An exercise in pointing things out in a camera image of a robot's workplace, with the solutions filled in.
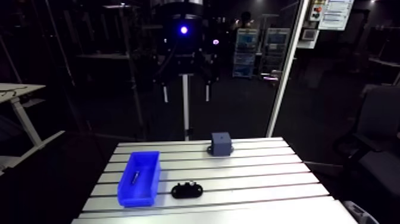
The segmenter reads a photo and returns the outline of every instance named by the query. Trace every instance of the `gray block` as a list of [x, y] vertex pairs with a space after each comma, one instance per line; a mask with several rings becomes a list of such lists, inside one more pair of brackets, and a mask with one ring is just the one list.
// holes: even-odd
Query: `gray block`
[[212, 133], [210, 154], [228, 156], [232, 153], [232, 140], [228, 132]]

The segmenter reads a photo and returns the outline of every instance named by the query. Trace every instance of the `gray chair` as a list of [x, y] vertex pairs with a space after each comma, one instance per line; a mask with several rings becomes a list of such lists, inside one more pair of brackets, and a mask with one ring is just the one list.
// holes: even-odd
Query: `gray chair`
[[[352, 130], [333, 144], [347, 166], [361, 165], [395, 197], [400, 197], [399, 125], [400, 88], [372, 89]], [[352, 149], [343, 150], [343, 144]]]

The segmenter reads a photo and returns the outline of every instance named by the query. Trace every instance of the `white desk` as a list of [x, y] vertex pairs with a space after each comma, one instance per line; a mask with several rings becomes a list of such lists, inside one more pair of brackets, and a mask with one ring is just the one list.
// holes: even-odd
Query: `white desk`
[[[234, 139], [230, 157], [208, 155], [210, 143], [119, 144], [73, 224], [356, 223], [282, 138]], [[162, 169], [155, 204], [120, 206], [117, 185], [130, 153], [153, 150]], [[174, 199], [172, 187], [185, 181], [202, 185], [203, 195]]]
[[45, 86], [42, 85], [0, 83], [0, 103], [6, 101], [9, 101], [11, 103], [15, 115], [17, 115], [19, 121], [21, 122], [22, 127], [24, 128], [24, 130], [26, 131], [30, 140], [33, 143], [33, 148], [28, 150], [28, 152], [23, 154], [21, 157], [0, 156], [0, 163], [4, 168], [15, 167], [23, 160], [28, 158], [30, 155], [32, 155], [35, 151], [43, 148], [47, 143], [51, 142], [56, 137], [64, 133], [64, 131], [59, 131], [56, 134], [50, 136], [49, 138], [41, 140], [35, 127], [29, 120], [29, 117], [26, 114], [24, 107], [20, 103], [20, 98], [19, 98], [20, 96], [28, 94], [33, 91], [37, 91], [38, 89], [42, 89], [44, 87]]

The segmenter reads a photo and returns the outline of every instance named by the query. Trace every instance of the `purple light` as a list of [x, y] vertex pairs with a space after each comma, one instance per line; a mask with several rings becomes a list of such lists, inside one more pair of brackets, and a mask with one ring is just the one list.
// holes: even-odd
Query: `purple light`
[[183, 34], [186, 34], [188, 32], [188, 28], [186, 26], [182, 26], [180, 28], [180, 32], [183, 33]]

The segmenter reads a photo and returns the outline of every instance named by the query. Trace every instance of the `poster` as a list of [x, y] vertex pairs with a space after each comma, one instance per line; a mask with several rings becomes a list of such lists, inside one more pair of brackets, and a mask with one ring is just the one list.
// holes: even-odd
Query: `poster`
[[320, 21], [320, 30], [345, 30], [354, 0], [328, 0]]

